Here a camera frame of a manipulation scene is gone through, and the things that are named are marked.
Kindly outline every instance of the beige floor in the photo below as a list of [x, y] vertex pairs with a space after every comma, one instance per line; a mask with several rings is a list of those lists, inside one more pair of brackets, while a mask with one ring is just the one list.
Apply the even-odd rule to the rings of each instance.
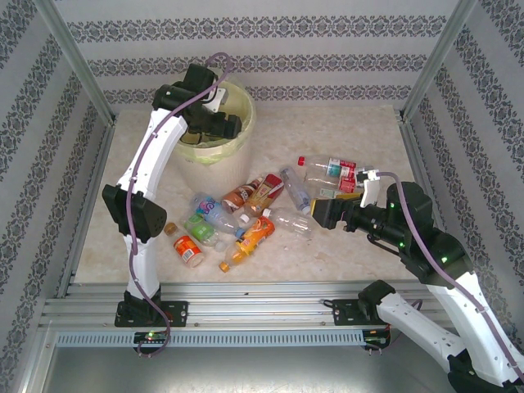
[[[252, 178], [295, 164], [299, 155], [327, 153], [396, 172], [413, 180], [408, 158], [390, 106], [260, 108], [254, 135]], [[122, 237], [100, 195], [106, 183], [115, 184], [131, 161], [149, 113], [120, 113], [97, 203], [89, 224], [76, 282], [127, 282], [127, 255]], [[382, 182], [381, 206], [391, 182]], [[168, 162], [159, 184], [156, 203], [177, 222], [192, 196]], [[273, 206], [292, 207], [286, 192]], [[341, 225], [328, 231], [317, 227], [305, 241], [283, 230], [275, 231], [242, 266], [222, 273], [224, 253], [204, 248], [206, 260], [195, 269], [180, 262], [162, 233], [158, 241], [158, 275], [162, 282], [277, 282], [373, 280], [414, 278], [394, 257], [370, 245], [363, 233], [344, 233]]]

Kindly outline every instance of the bottle with orange label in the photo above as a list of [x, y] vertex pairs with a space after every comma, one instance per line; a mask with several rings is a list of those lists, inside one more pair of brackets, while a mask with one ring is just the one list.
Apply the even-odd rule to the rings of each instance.
[[227, 273], [241, 264], [274, 231], [275, 226], [267, 217], [259, 217], [251, 228], [226, 250], [225, 260], [219, 264], [220, 270]]
[[222, 207], [228, 213], [232, 213], [243, 207], [247, 198], [255, 192], [256, 188], [262, 183], [262, 180], [264, 180], [264, 178], [256, 178], [251, 183], [237, 187], [224, 195], [222, 197]]
[[164, 233], [176, 239], [173, 248], [187, 267], [195, 268], [202, 263], [204, 254], [187, 234], [178, 229], [176, 224], [167, 223], [164, 227]]

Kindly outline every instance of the striped wall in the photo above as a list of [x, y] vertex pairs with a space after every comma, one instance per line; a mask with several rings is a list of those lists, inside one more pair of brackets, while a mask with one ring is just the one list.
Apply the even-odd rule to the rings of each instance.
[[524, 1], [482, 0], [411, 119], [447, 230], [524, 349]]
[[0, 392], [72, 246], [105, 125], [34, 4], [0, 1]]
[[113, 110], [221, 51], [259, 105], [400, 109], [457, 0], [60, 0]]

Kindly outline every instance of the plastic bottle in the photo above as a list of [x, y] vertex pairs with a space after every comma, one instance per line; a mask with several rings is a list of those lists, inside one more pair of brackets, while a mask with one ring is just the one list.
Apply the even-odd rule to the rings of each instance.
[[222, 198], [222, 207], [228, 212], [232, 213], [240, 209], [246, 203], [256, 188], [262, 183], [264, 178], [256, 178], [249, 184], [237, 187]]
[[303, 215], [285, 207], [266, 209], [263, 216], [270, 219], [278, 228], [282, 227], [307, 239], [311, 238], [311, 230], [314, 226], [314, 219], [311, 216]]
[[316, 198], [334, 198], [339, 194], [361, 192], [364, 184], [357, 181], [357, 164], [349, 160], [317, 155], [301, 156], [299, 166], [306, 166], [305, 182]]
[[295, 207], [308, 215], [311, 212], [311, 198], [295, 170], [291, 166], [286, 166], [280, 170], [280, 177]]
[[231, 268], [241, 264], [274, 231], [275, 226], [268, 218], [259, 217], [242, 238], [226, 250], [225, 260], [219, 264], [220, 270], [227, 273]]
[[230, 233], [236, 237], [240, 237], [245, 231], [240, 228], [238, 220], [228, 213], [220, 203], [218, 203], [212, 196], [206, 195], [204, 192], [198, 192], [192, 201], [192, 208], [195, 213], [204, 217], [204, 220], [210, 223], [218, 231]]
[[260, 217], [265, 208], [269, 207], [280, 195], [284, 182], [276, 174], [268, 174], [261, 185], [251, 195], [244, 205], [244, 214], [250, 217]]
[[186, 266], [195, 268], [204, 260], [204, 254], [198, 248], [197, 244], [175, 223], [167, 223], [164, 227], [164, 233], [167, 236], [174, 237], [173, 248], [177, 251]]
[[219, 240], [219, 234], [211, 224], [204, 220], [202, 215], [192, 214], [184, 222], [183, 227], [203, 246], [214, 247], [217, 251], [225, 250], [225, 243]]

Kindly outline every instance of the clear plastic bottle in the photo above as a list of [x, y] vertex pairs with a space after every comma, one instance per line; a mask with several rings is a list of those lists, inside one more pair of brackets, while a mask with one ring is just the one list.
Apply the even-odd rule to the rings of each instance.
[[182, 261], [189, 268], [195, 268], [204, 260], [204, 254], [198, 248], [197, 244], [175, 223], [167, 223], [164, 227], [164, 233], [175, 239], [173, 248], [177, 251]]
[[266, 237], [275, 231], [275, 226], [266, 217], [259, 217], [247, 230], [242, 238], [234, 242], [227, 250], [223, 262], [219, 264], [220, 270], [227, 273], [231, 268], [238, 266], [247, 256], [262, 243]]
[[220, 202], [204, 192], [198, 192], [193, 197], [192, 208], [220, 232], [230, 233], [236, 237], [240, 237], [245, 232], [240, 228], [238, 220], [224, 210]]
[[291, 166], [286, 166], [280, 170], [280, 177], [295, 207], [308, 215], [311, 212], [311, 198], [295, 170]]
[[285, 207], [266, 209], [263, 216], [270, 219], [279, 228], [282, 227], [288, 232], [298, 233], [307, 239], [311, 238], [311, 231], [315, 225], [315, 221], [311, 216], [303, 215], [298, 211]]
[[207, 223], [202, 215], [193, 213], [183, 223], [183, 227], [203, 246], [214, 247], [217, 251], [225, 250], [225, 243], [219, 240], [213, 225]]
[[362, 168], [349, 160], [341, 160], [327, 155], [301, 156], [299, 166], [306, 167], [305, 184], [313, 198], [334, 198], [339, 194], [362, 192], [364, 184], [357, 180], [356, 174]]

